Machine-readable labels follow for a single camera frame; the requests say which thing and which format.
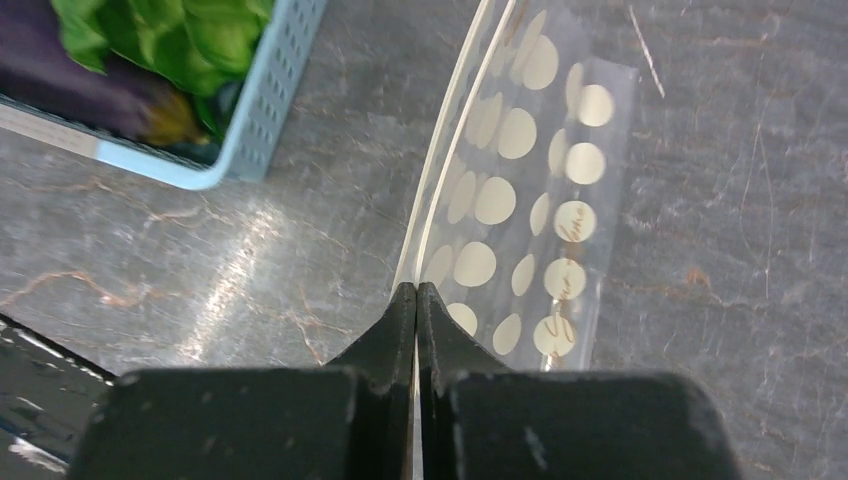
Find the plastic basket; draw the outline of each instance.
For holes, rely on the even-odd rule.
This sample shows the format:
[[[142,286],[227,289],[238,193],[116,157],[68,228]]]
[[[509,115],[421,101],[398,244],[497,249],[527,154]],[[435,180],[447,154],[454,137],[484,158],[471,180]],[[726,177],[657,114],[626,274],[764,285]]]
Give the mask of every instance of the plastic basket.
[[[277,0],[218,158],[211,165],[89,129],[0,97],[0,127],[188,190],[257,182],[273,159],[327,0]]]

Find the countertop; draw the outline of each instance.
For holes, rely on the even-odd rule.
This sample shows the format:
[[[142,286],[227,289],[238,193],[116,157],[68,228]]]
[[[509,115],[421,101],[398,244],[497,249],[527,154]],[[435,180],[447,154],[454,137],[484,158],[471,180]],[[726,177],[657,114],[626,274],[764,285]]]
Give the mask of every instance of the countertop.
[[[641,72],[593,368],[695,379],[749,479],[848,477],[848,4],[574,5]],[[475,7],[331,2],[262,184],[0,132],[0,310],[116,373],[332,358],[388,300]]]

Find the cream dot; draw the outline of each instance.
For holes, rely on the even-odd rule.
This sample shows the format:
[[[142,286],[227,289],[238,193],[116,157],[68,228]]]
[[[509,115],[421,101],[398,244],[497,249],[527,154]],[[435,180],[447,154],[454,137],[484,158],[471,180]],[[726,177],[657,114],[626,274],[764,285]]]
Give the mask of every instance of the cream dot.
[[[568,112],[576,113],[580,105],[580,92],[583,90],[583,65],[575,63],[565,78],[565,106]]]
[[[448,173],[445,175],[445,181],[442,184],[442,190],[438,199],[439,205],[444,205],[451,199],[452,195],[446,195],[445,193],[453,193],[457,183],[459,183],[459,179],[462,178],[463,174],[465,174],[465,169],[465,162],[459,158],[459,155],[454,155],[453,160],[448,167]],[[441,172],[434,168],[430,176],[438,178],[440,173]]]
[[[607,162],[604,154],[594,144],[582,142],[568,150],[565,158],[565,174],[572,182],[591,185],[604,174]]]
[[[448,313],[451,318],[472,337],[477,332],[477,315],[474,310],[464,303],[452,303],[448,305]]]
[[[468,109],[468,116],[465,118],[465,131],[463,133],[465,134],[465,139],[472,145],[476,143],[477,134],[480,131],[480,122],[483,119],[483,112],[487,107],[486,100],[477,97],[471,103],[471,108]]]
[[[498,78],[503,73],[506,62],[512,59],[515,55],[515,50],[503,46],[495,51],[492,55],[492,60],[489,62],[489,75]]]
[[[554,214],[557,235],[572,243],[589,238],[595,231],[597,222],[592,207],[578,200],[563,203]]]
[[[438,287],[442,284],[451,268],[453,262],[453,249],[450,245],[444,245],[433,254],[430,262],[427,264],[427,269],[424,270],[424,275],[421,277],[423,282],[433,282]]]
[[[427,248],[428,248],[427,252],[429,253],[429,252],[432,251],[432,250],[429,250],[431,247],[435,248],[436,245],[440,245],[442,243],[441,240],[442,240],[442,228],[437,223],[431,223],[430,229],[428,231],[424,232],[424,241],[427,242]]]
[[[577,118],[590,127],[600,127],[612,118],[615,106],[612,95],[600,85],[587,85],[580,94]]]
[[[504,319],[492,335],[492,346],[495,352],[506,355],[518,344],[521,337],[521,317],[512,314]]]
[[[543,193],[533,204],[530,209],[530,231],[533,235],[542,233],[545,224],[548,223],[548,209],[551,207],[551,200],[547,193]]]
[[[574,326],[559,314],[543,318],[533,330],[533,343],[542,355],[561,357],[574,348],[576,341]]]
[[[554,260],[545,270],[545,290],[557,300],[571,300],[586,288],[586,271],[574,260]]]
[[[484,225],[497,225],[515,210],[515,190],[501,177],[492,177],[483,183],[477,196],[474,215]]]
[[[524,66],[524,86],[530,90],[541,90],[556,77],[559,67],[559,54],[550,38],[540,35],[533,47],[533,53]]]
[[[503,108],[503,94],[498,92],[494,97],[486,100],[486,109],[483,111],[483,118],[480,120],[480,130],[477,132],[475,144],[477,148],[486,148],[486,145],[492,141],[495,136],[495,131],[498,129],[498,123],[501,120],[501,109]]]
[[[463,101],[462,103],[464,104],[464,99],[468,98],[468,91],[471,88],[471,85],[469,85],[468,82],[469,75],[471,75],[471,68],[468,64],[466,64],[465,69],[459,73],[458,76],[458,78],[461,78],[462,80],[457,83],[456,89],[450,97],[450,103],[444,107],[447,113],[444,120],[445,125],[450,125],[450,123],[456,119],[456,114],[459,112],[460,101]],[[442,133],[442,135],[446,137],[447,132],[443,132],[444,133]]]
[[[512,293],[520,297],[527,292],[533,282],[533,273],[536,271],[536,259],[532,253],[522,258],[515,270],[512,271]]]
[[[554,177],[558,177],[561,173],[562,160],[567,151],[568,138],[565,135],[565,129],[560,128],[551,138],[551,145],[548,147],[548,166],[551,167],[551,174]]]
[[[477,188],[477,179],[474,172],[465,172],[456,184],[448,205],[448,223],[451,225],[458,222],[474,201],[474,190]]]
[[[542,33],[542,28],[545,26],[545,17],[548,12],[542,10],[535,18],[527,25],[524,30],[524,36],[521,38],[521,44],[518,46],[518,52],[515,54],[515,61],[512,62],[512,68],[509,70],[509,77],[515,83],[521,83],[524,76],[524,65],[533,53],[533,47],[536,46],[536,41],[539,39],[539,34]]]
[[[521,158],[536,143],[536,122],[521,108],[513,108],[506,114],[498,139],[498,153],[509,160]]]
[[[495,252],[488,245],[471,242],[459,252],[453,278],[463,287],[479,287],[492,278],[497,263]]]

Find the light blue basket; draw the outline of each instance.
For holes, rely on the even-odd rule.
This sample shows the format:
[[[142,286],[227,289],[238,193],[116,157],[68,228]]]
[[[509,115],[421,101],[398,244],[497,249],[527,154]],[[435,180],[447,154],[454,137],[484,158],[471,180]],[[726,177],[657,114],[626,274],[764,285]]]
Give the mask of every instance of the light blue basket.
[[[98,138],[95,160],[187,190],[214,187],[225,176],[250,182],[265,177],[280,138],[327,0],[276,0],[262,34],[218,159],[203,165],[171,153],[67,122],[26,105],[0,103]]]

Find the clear plastic film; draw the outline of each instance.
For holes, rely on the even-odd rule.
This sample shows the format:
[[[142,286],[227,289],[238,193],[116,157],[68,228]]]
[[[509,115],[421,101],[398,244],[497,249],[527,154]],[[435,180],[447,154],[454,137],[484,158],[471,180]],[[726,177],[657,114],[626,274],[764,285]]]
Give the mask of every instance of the clear plastic film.
[[[516,369],[591,356],[637,78],[591,47],[560,2],[480,3],[401,254]]]

